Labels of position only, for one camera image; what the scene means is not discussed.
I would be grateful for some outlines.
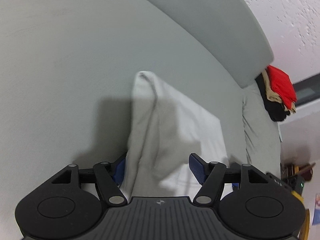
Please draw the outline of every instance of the gray couch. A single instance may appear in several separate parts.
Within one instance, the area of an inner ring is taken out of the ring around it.
[[[217,116],[229,159],[250,159],[242,88],[273,54],[243,0],[0,0],[0,15],[0,239],[20,237],[16,204],[52,174],[126,151],[138,71]]]

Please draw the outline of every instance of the poster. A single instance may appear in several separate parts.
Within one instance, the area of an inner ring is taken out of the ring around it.
[[[313,215],[312,225],[320,224],[320,193],[316,194],[315,213]]]

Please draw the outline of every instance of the textured white wall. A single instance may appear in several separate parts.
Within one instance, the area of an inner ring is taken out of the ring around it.
[[[320,72],[320,0],[245,0],[292,82]]]

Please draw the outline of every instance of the folded clothes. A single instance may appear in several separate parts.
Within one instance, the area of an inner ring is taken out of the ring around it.
[[[262,74],[256,78],[256,83],[259,87],[264,107],[267,110],[271,120],[274,122],[282,122],[288,115],[290,115],[290,112],[284,110],[284,104],[268,100],[266,95],[266,86]]]
[[[283,103],[281,97],[279,96],[279,94],[274,92],[271,89],[270,79],[269,79],[267,71],[264,69],[261,74],[262,74],[263,81],[264,81],[264,84],[265,84],[265,87],[266,87],[267,99],[272,101],[272,102]],[[286,106],[284,106],[284,110],[285,111],[290,111],[291,113],[295,113],[296,112],[296,107],[295,107],[294,102],[291,103],[291,107],[289,109]]]
[[[289,76],[282,70],[270,65],[267,69],[271,90],[280,96],[287,109],[295,109],[292,103],[297,101],[297,96]]]

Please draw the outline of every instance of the white cloth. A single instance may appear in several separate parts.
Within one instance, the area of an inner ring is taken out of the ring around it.
[[[135,77],[128,148],[121,185],[128,199],[189,196],[193,200],[201,185],[188,166],[191,153],[206,162],[228,165],[219,119],[152,72]],[[231,185],[225,185],[223,195],[231,191]]]

